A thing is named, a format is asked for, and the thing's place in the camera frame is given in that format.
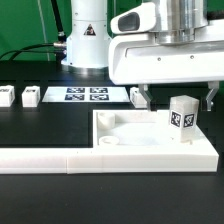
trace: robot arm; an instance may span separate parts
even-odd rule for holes
[[[208,82],[203,105],[211,110],[224,80],[224,20],[207,20],[206,0],[151,0],[114,18],[111,27],[118,34],[109,48],[115,84],[138,84],[149,104],[146,85]]]

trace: cable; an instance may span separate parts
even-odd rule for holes
[[[54,12],[54,18],[55,18],[55,22],[56,22],[56,26],[58,30],[58,41],[64,42],[66,41],[66,35],[62,26],[57,0],[51,0],[51,5]]]
[[[49,53],[49,54],[56,54],[56,53],[63,53],[63,51],[30,51],[30,50],[12,50],[12,51],[8,51],[2,55],[0,55],[0,60],[6,56],[7,54],[11,54],[11,53],[15,53],[15,52],[18,52],[18,53]]]
[[[35,44],[35,45],[31,45],[31,46],[27,46],[27,47],[24,47],[22,49],[20,49],[20,51],[23,51],[23,50],[30,50],[30,49],[36,49],[36,48],[41,48],[41,47],[53,47],[54,44],[52,43],[47,43],[47,44]],[[14,58],[16,58],[21,52],[17,51],[15,52],[10,58],[9,60],[12,61],[14,60]]]

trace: white cube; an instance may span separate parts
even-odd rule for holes
[[[139,88],[132,87],[130,89],[130,100],[135,108],[147,108],[147,102],[139,92]]]
[[[189,96],[172,97],[170,100],[170,136],[179,142],[192,141],[198,114],[199,100]]]
[[[37,107],[40,101],[40,87],[27,86],[22,93],[23,107]]]
[[[10,107],[14,99],[14,86],[0,86],[0,107]]]

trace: white tray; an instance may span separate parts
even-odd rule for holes
[[[218,154],[196,128],[195,139],[178,143],[168,136],[168,111],[109,111],[115,127],[100,130],[93,112],[93,148],[0,149],[0,174],[215,172]],[[117,136],[119,145],[100,146],[99,138]]]
[[[97,127],[98,113],[115,114],[115,127]],[[168,135],[168,111],[94,111],[94,148],[68,159],[68,172],[214,172],[214,147],[196,127],[192,142],[178,143]],[[118,137],[118,145],[100,146],[102,136]]]

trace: white robot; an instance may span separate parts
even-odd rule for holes
[[[149,84],[208,82],[204,107],[224,80],[224,20],[207,20],[206,0],[150,0],[111,21],[109,74],[139,84],[150,109]]]
[[[67,38],[67,71],[82,75],[108,70],[107,0],[72,0],[72,33]]]

